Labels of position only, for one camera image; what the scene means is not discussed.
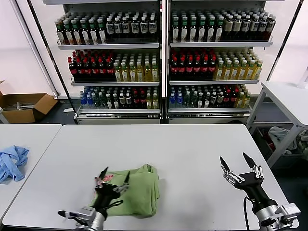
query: cardboard box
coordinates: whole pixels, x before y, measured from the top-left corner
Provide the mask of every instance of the cardboard box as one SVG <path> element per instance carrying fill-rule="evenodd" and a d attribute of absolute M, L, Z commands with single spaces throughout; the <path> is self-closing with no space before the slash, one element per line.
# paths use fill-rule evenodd
<path fill-rule="evenodd" d="M 21 103 L 33 103 L 34 108 L 25 110 L 5 111 L 7 106 Z M 48 94 L 9 94 L 3 95 L 0 91 L 0 107 L 9 123 L 34 123 L 42 120 L 58 101 Z"/>

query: table leg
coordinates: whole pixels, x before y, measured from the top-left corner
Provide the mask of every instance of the table leg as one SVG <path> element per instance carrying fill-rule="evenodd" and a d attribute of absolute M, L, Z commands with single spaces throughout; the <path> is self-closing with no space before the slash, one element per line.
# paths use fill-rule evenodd
<path fill-rule="evenodd" d="M 251 128 L 251 125 L 253 124 L 254 120 L 255 120 L 255 117 L 256 117 L 256 114 L 257 114 L 257 109 L 258 107 L 260 107 L 260 105 L 262 104 L 264 98 L 266 96 L 266 93 L 264 91 L 264 88 L 262 88 L 258 98 L 257 98 L 257 101 L 254 105 L 254 108 L 252 109 L 251 113 L 250 113 L 250 116 L 249 118 L 247 119 L 247 123 L 246 123 L 246 127 L 247 129 L 249 130 Z M 255 131 L 255 128 L 251 128 L 249 130 L 250 134 L 253 134 Z"/>
<path fill-rule="evenodd" d="M 304 128 L 294 124 L 293 127 L 290 129 L 289 133 L 285 136 L 282 142 L 276 147 L 273 154 L 267 160 L 269 167 L 273 167 L 279 157 L 283 154 L 283 152 L 287 149 L 290 143 L 297 137 L 297 135 L 303 130 Z"/>

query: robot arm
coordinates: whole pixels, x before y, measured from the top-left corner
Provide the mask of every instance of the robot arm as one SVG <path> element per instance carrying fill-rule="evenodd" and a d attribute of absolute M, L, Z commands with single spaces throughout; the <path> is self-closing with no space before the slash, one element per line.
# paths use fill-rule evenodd
<path fill-rule="evenodd" d="M 259 220 L 261 231 L 281 231 L 292 226 L 300 214 L 294 203 L 278 207 L 276 201 L 270 199 L 261 184 L 263 182 L 262 167 L 257 166 L 252 158 L 243 153 L 244 158 L 251 168 L 251 172 L 235 174 L 220 157 L 223 177 L 237 189 L 244 190 L 253 204 L 252 211 Z"/>

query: shelf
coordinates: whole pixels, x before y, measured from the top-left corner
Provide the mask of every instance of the shelf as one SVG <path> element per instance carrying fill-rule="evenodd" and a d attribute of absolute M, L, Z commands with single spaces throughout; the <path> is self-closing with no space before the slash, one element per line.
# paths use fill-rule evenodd
<path fill-rule="evenodd" d="M 250 108 L 169 108 L 169 113 L 250 113 Z"/>
<path fill-rule="evenodd" d="M 158 114 L 160 109 L 80 109 L 81 114 Z"/>
<path fill-rule="evenodd" d="M 255 84 L 259 80 L 209 80 L 209 81 L 170 81 L 170 85 L 217 85 L 217 84 Z"/>
<path fill-rule="evenodd" d="M 109 3 L 109 2 L 143 2 L 156 0 L 43 0 L 45 5 L 85 4 L 85 3 Z"/>
<path fill-rule="evenodd" d="M 71 83 L 73 87 L 113 87 L 113 86 L 158 86 L 159 82 L 103 82 L 103 83 Z"/>
<path fill-rule="evenodd" d="M 91 49 L 151 49 L 159 48 L 159 43 L 125 43 L 98 45 L 60 45 L 60 50 L 91 50 Z"/>
<path fill-rule="evenodd" d="M 170 47 L 269 47 L 273 42 L 172 42 Z"/>

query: display shelf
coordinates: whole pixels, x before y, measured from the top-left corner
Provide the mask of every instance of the display shelf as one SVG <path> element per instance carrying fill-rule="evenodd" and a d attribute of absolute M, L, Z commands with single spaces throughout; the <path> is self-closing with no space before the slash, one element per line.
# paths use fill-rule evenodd
<path fill-rule="evenodd" d="M 75 83 L 73 87 L 112 87 L 112 86 L 158 86 L 159 82 L 101 82 L 101 83 Z"/>
<path fill-rule="evenodd" d="M 172 42 L 170 47 L 269 47 L 273 44 L 268 42 Z"/>
<path fill-rule="evenodd" d="M 170 81 L 170 85 L 217 85 L 217 84 L 255 84 L 259 80 L 209 80 L 209 81 Z"/>
<path fill-rule="evenodd" d="M 159 43 L 123 43 L 123 44 L 98 44 L 98 45 L 59 45 L 60 50 L 95 50 L 95 49 L 154 49 L 159 48 Z"/>
<path fill-rule="evenodd" d="M 156 0 L 43 0 L 45 5 L 66 5 L 66 4 L 85 4 L 85 3 L 112 3 L 112 2 L 144 2 Z"/>
<path fill-rule="evenodd" d="M 250 113 L 251 109 L 247 108 L 169 108 L 169 113 Z"/>

